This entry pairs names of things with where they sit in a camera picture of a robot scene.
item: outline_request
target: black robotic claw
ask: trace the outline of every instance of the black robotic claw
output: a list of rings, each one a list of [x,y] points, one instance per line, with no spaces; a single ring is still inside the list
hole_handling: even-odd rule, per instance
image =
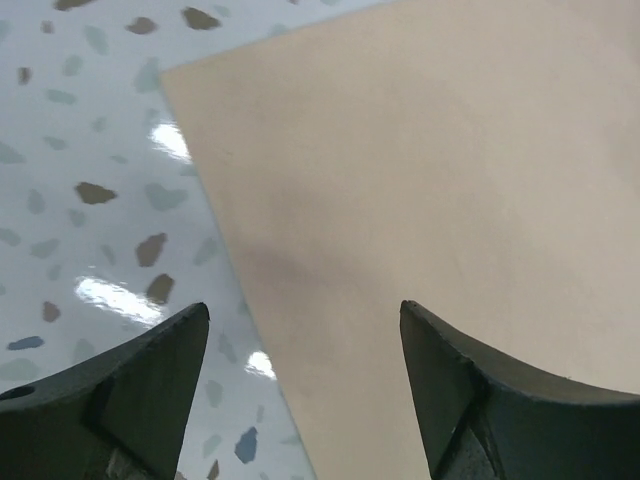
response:
[[[415,302],[400,329],[434,480],[640,479],[640,396],[534,368]]]
[[[192,305],[0,395],[0,478],[173,480],[208,330],[207,307]]]

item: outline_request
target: speckled tabletop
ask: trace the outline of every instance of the speckled tabletop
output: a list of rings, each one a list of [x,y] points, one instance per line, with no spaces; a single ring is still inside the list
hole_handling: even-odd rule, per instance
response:
[[[204,301],[178,478],[315,478],[159,72],[372,3],[0,1],[0,391]]]

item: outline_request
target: brown speckle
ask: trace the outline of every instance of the brown speckle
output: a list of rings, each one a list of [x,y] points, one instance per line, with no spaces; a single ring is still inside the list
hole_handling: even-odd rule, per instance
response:
[[[42,319],[45,322],[55,322],[60,316],[60,309],[55,303],[44,302],[42,304]]]
[[[147,298],[159,305],[164,305],[169,300],[174,283],[173,278],[166,273],[158,275],[147,288]]]
[[[40,30],[42,33],[53,33],[53,22],[45,20],[40,24]]]
[[[211,30],[222,25],[217,18],[193,7],[187,7],[182,10],[182,16],[189,28],[194,30]]]
[[[131,33],[135,33],[138,35],[147,35],[158,28],[156,22],[151,20],[148,17],[138,17],[130,25],[124,27],[126,30],[129,30]]]
[[[80,199],[89,205],[107,203],[118,196],[113,190],[88,182],[80,182],[76,185],[76,192]]]
[[[53,8],[62,12],[68,12],[72,8],[84,7],[91,2],[95,2],[95,0],[57,0]]]
[[[211,467],[211,471],[209,472],[209,476],[207,477],[207,480],[217,480],[219,476],[220,476],[220,464],[218,464],[218,461],[216,460],[213,466]]]
[[[18,69],[18,83],[26,85],[31,80],[31,69],[29,67],[20,67]]]
[[[138,257],[138,265],[141,267],[153,266],[164,247],[164,242],[167,241],[166,233],[159,233],[158,235],[151,235],[144,242],[140,243],[136,247],[136,257]]]

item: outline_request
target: cardboard sheet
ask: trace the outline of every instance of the cardboard sheet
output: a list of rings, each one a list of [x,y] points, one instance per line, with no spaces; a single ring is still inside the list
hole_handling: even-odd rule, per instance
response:
[[[640,391],[640,42],[574,4],[399,2],[165,75],[319,478],[428,478],[403,299]]]

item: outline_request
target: beige paper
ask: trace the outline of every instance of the beige paper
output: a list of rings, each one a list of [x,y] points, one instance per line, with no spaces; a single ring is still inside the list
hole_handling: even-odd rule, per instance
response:
[[[632,3],[400,2],[165,75],[320,479],[427,478],[403,299],[640,391]]]

